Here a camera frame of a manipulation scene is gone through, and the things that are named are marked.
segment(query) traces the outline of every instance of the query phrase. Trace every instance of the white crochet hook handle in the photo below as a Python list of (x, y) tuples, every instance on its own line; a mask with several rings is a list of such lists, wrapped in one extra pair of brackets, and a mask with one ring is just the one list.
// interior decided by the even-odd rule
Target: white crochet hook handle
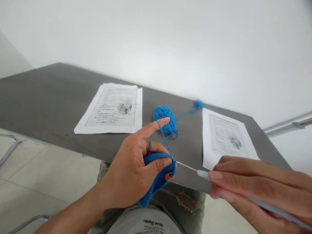
[[(209, 178), (209, 175), (208, 175), (208, 172), (206, 171), (202, 171), (202, 170), (197, 170), (197, 175), (199, 175), (200, 177), (203, 177), (209, 181), (210, 178)], [(253, 203), (256, 203), (258, 206), (272, 212), (272, 213), (275, 213), (277, 215), (279, 215), (280, 217), (290, 221), (290, 222), (293, 222), (295, 224), (297, 224), (299, 227), (301, 228), (304, 228), (308, 231), (312, 231), (312, 227), (305, 224), (304, 222), (300, 221), (299, 219), (297, 219), (296, 217), (294, 217), (293, 215), (287, 213), (286, 211), (276, 207), (276, 206), (273, 206), (273, 205), (270, 205), (266, 202), (263, 202), (263, 201), (259, 201), (259, 200), (256, 200), (256, 199), (253, 199), (253, 198), (248, 198), (247, 199), (251, 200)]]

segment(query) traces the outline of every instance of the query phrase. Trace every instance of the gray pants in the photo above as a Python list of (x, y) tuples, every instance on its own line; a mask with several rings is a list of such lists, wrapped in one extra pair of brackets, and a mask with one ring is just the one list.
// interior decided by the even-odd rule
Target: gray pants
[[(108, 171), (110, 163), (101, 163), (97, 181)], [(165, 212), (183, 234), (202, 233), (206, 194), (169, 182), (151, 199), (150, 205)], [(106, 210), (89, 234), (107, 233), (125, 209)]]

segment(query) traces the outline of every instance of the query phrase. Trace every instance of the crochet pattern sheet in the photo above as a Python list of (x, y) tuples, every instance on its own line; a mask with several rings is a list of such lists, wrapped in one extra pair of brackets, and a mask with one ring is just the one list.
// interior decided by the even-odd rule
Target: crochet pattern sheet
[(75, 133), (134, 133), (142, 128), (142, 88), (103, 84)]
[(202, 112), (202, 140), (202, 166), (208, 170), (223, 155), (259, 160), (245, 124), (206, 108)]

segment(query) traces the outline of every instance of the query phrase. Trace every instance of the floor tile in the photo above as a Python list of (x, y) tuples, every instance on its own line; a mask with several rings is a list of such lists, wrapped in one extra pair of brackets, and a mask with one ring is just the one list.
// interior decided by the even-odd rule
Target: floor tile
[(4, 130), (4, 129), (2, 129), (2, 128), (0, 128), (0, 133), (2, 133), (2, 134), (7, 134), (7, 131)]
[(0, 179), (0, 186), (5, 182), (5, 180)]
[(214, 200), (209, 195), (205, 201), (202, 234), (257, 234), (256, 230), (225, 200)]
[[(18, 138), (18, 140), (18, 146), (14, 149), (9, 158), (0, 168), (1, 179), (8, 180), (34, 156), (46, 148), (43, 145), (36, 144), (21, 138)], [(4, 156), (12, 144), (12, 139), (0, 137), (0, 157)]]
[[(69, 203), (5, 182), (0, 186), (0, 233), (8, 233), (30, 218), (41, 214), (56, 214)], [(30, 234), (44, 221), (34, 221), (18, 234)]]
[(96, 184), (99, 168), (98, 159), (50, 146), (9, 181), (72, 203)]

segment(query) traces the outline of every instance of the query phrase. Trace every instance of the orange stitch marker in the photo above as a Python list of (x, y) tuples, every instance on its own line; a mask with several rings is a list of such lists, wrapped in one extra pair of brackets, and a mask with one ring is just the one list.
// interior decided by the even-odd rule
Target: orange stitch marker
[(170, 177), (171, 174), (173, 174), (173, 173), (172, 173), (172, 172), (169, 172), (168, 174), (165, 175), (165, 179), (166, 179), (167, 181), (171, 181), (171, 180), (173, 180), (173, 179), (175, 178), (175, 175), (171, 178), (171, 177)]

